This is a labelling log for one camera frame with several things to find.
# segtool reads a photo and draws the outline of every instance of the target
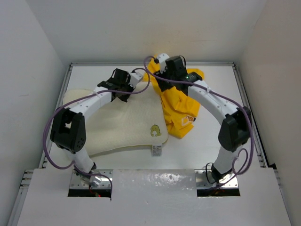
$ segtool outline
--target printed logo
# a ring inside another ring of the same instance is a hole
[[[190,115],[187,115],[182,118],[182,126],[187,126],[188,124],[191,124],[196,120],[196,117],[192,117]]]
[[[153,125],[153,126],[150,128],[150,134],[151,134],[152,137],[154,137],[154,136],[156,136],[156,137],[161,136],[159,126]]]

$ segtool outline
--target small label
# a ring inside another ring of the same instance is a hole
[[[188,124],[193,123],[196,120],[196,117],[187,115],[184,118],[182,118],[182,126],[187,126]]]
[[[162,155],[162,145],[153,145],[151,150],[152,157],[159,157]]]

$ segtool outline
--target black joint actuator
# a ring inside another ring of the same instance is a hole
[[[131,78],[130,78],[130,75],[128,72],[116,68],[114,70],[113,75],[107,81],[102,81],[97,86],[105,87],[110,90],[133,92],[134,88],[130,86],[130,79]],[[127,99],[130,97],[130,95],[129,94],[112,93],[111,101],[113,101],[117,97],[120,100],[127,102]]]
[[[69,108],[61,110],[53,119],[50,140],[71,153],[80,151],[86,142],[85,117]]]
[[[250,121],[251,111],[247,107],[244,107]],[[232,115],[226,115],[226,118],[222,121],[218,140],[222,147],[228,151],[234,152],[237,147],[245,144],[250,138],[249,128],[244,114],[241,110]]]
[[[188,82],[196,82],[197,80],[203,80],[200,75],[195,72],[187,73],[186,67],[183,64],[183,60],[180,56],[174,56],[165,61],[166,63],[166,71],[160,73],[160,71],[155,74],[161,78],[175,80],[175,81],[188,81]],[[166,81],[161,81],[156,79],[161,91],[165,91],[166,89],[170,89],[175,86],[177,90],[182,91],[184,94],[188,94],[188,87],[190,85],[187,84],[178,84],[178,83],[170,83]]]

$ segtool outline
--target white table surface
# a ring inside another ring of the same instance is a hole
[[[213,89],[240,100],[232,67],[198,68],[205,72]],[[68,89],[93,89],[113,69],[74,67]],[[152,158],[148,149],[94,157],[98,168],[114,169],[112,201],[67,197],[72,169],[57,170],[50,164],[46,169],[36,169],[18,226],[289,226],[274,171],[260,168],[256,156],[250,170],[238,176],[241,196],[197,197],[192,169],[215,160],[219,128],[214,117],[201,108],[195,128],[183,139],[170,137],[162,157]],[[55,145],[51,157],[60,165],[69,162]]]
[[[200,198],[192,169],[115,169],[112,201],[67,197],[70,174],[36,169],[18,226],[290,226],[272,168],[239,176],[241,196]]]
[[[107,80],[115,68],[131,71],[137,66],[74,66],[68,83],[70,89],[91,89],[98,83]],[[242,104],[232,66],[199,66],[191,65],[189,68],[198,68],[205,73],[205,81],[216,92],[230,97]],[[150,147],[121,148],[98,155],[92,158],[98,169],[201,169],[208,162],[214,162],[219,152],[220,143],[218,133],[220,125],[217,120],[201,107],[194,128],[182,139],[169,136],[163,147],[161,157],[152,157]],[[249,143],[244,147],[250,149]],[[61,149],[52,145],[51,158],[60,166],[68,165],[70,160]],[[259,168],[259,162],[254,152],[251,167]]]

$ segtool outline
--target metal frame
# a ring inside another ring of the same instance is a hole
[[[292,216],[290,215],[290,212],[288,211],[288,205],[287,205],[287,202],[286,202],[286,198],[285,198],[284,191],[283,191],[283,185],[282,185],[282,183],[281,183],[281,180],[280,180],[280,176],[279,176],[278,170],[277,170],[277,169],[274,169],[274,173],[275,173],[275,177],[276,177],[277,182],[278,182],[278,186],[279,186],[279,189],[280,189],[280,193],[281,193],[281,196],[282,196],[282,200],[283,200],[283,202],[284,202],[284,206],[285,206],[285,209],[286,209],[288,218],[290,219],[291,225],[293,225],[293,222],[292,222]]]
[[[65,73],[65,77],[64,77],[64,80],[63,80],[62,88],[61,88],[60,95],[59,95],[58,101],[56,103],[55,109],[57,109],[58,107],[60,107],[62,105],[62,103],[63,103],[63,97],[64,97],[64,94],[65,94],[65,92],[67,90],[67,87],[68,87],[68,83],[69,83],[69,80],[70,80],[71,72],[72,72],[72,66],[70,65],[67,68],[67,71]],[[50,140],[50,133],[47,136],[46,145],[47,145],[47,149],[50,150],[51,145],[52,145],[52,142]],[[41,160],[40,160],[40,163],[39,163],[39,169],[45,168],[46,167],[46,163],[47,163],[47,159],[45,158],[45,153],[42,152]]]
[[[255,149],[256,149],[256,152],[257,152],[257,157],[258,157],[260,166],[261,167],[269,167],[265,152],[264,152],[263,147],[262,147],[262,143],[261,143],[260,138],[259,138],[259,132],[258,132],[258,129],[257,129],[257,126],[256,126],[255,118],[254,118],[253,113],[252,113],[252,108],[251,108],[249,100],[248,100],[248,96],[246,94],[245,86],[244,86],[242,78],[241,78],[241,76],[240,76],[240,74],[237,70],[236,65],[233,65],[232,68],[233,68],[236,83],[238,85],[238,90],[240,92],[240,96],[241,96],[241,99],[243,101],[243,104],[251,110],[251,115],[252,115],[251,123],[252,123],[252,130],[253,130],[253,133],[254,133],[254,144],[255,144]]]
[[[111,181],[113,181],[113,174],[112,174],[113,170],[112,169],[102,169],[102,170],[96,170],[95,173],[100,173],[103,175],[106,175],[110,178]],[[195,169],[195,176],[196,176],[196,184],[197,184],[197,189],[208,189],[210,187],[215,187],[216,184],[210,184],[207,182],[206,179],[206,169]],[[213,180],[213,178],[211,177],[211,170],[209,169],[207,171],[209,174],[208,176],[210,177],[209,180]],[[230,175],[226,175],[223,179],[220,180],[220,183],[225,183],[227,182],[232,176],[234,176],[234,174],[230,174]],[[97,188],[97,189],[108,189],[108,187],[110,187],[110,182],[108,179],[106,178],[102,178],[101,179],[101,183],[98,187],[93,187],[93,189]],[[88,184],[81,180],[80,176],[77,175],[76,171],[73,170],[72,175],[71,175],[71,180],[70,180],[70,185],[69,185],[69,189],[88,189],[89,186]],[[222,189],[238,189],[238,180],[237,178],[233,178],[230,182],[224,184],[223,186],[221,186]]]
[[[26,170],[24,172],[24,175],[23,175],[23,178],[21,181],[21,185],[20,185],[20,189],[19,189],[18,195],[16,197],[15,204],[13,206],[13,210],[11,211],[11,214],[10,214],[10,217],[8,220],[8,226],[16,226],[18,224],[32,175],[33,175],[33,170]]]
[[[71,72],[72,72],[72,68],[74,66],[112,66],[112,65],[114,65],[114,66],[129,65],[129,66],[131,66],[131,65],[137,65],[137,64],[141,64],[141,62],[71,63],[69,65],[67,71],[66,71],[66,74],[65,74],[65,77],[64,77],[64,80],[63,80],[63,84],[62,84],[62,88],[61,88],[61,91],[60,91],[60,95],[59,95],[58,101],[56,103],[56,108],[58,108],[63,102],[63,96],[64,96],[64,94],[67,90],[68,83],[69,83],[70,76],[71,76]],[[233,62],[187,62],[187,65],[232,66],[233,72],[234,72],[234,75],[235,75],[235,78],[236,78],[236,82],[237,82],[237,85],[238,85],[238,90],[240,92],[240,96],[242,98],[243,104],[251,109],[250,103],[249,103],[248,98],[247,98],[247,94],[246,94],[246,91],[245,91],[243,81],[241,79],[239,71],[237,70],[236,65]],[[259,138],[258,129],[256,127],[256,124],[254,123],[253,115],[252,115],[252,119],[253,119],[252,126],[253,126],[253,132],[255,134],[254,139],[255,139],[255,147],[256,147],[256,151],[257,151],[257,156],[259,158],[259,162],[261,163],[261,166],[262,167],[268,167],[268,162],[266,160],[266,155],[264,153],[262,143],[261,143],[260,138]],[[50,141],[50,138],[48,136],[48,138],[47,138],[47,148],[49,150],[50,150],[51,145],[52,145],[52,142]],[[40,164],[39,164],[39,169],[45,168],[46,164],[47,164],[47,159],[45,158],[45,154],[43,152],[41,160],[40,160]],[[17,223],[18,223],[18,220],[19,220],[19,217],[20,217],[20,214],[21,214],[21,210],[22,210],[25,198],[26,198],[27,191],[28,191],[28,187],[29,187],[29,184],[30,184],[30,180],[31,180],[31,177],[30,176],[26,177],[26,175],[31,175],[32,176],[32,174],[33,174],[33,170],[26,170],[25,171],[24,180],[22,180],[22,183],[20,185],[20,190],[19,190],[18,196],[16,198],[12,213],[10,215],[8,226],[16,226]],[[281,191],[281,193],[283,193],[282,189],[281,189],[281,183],[280,183],[279,177],[277,179],[279,181],[280,191]]]

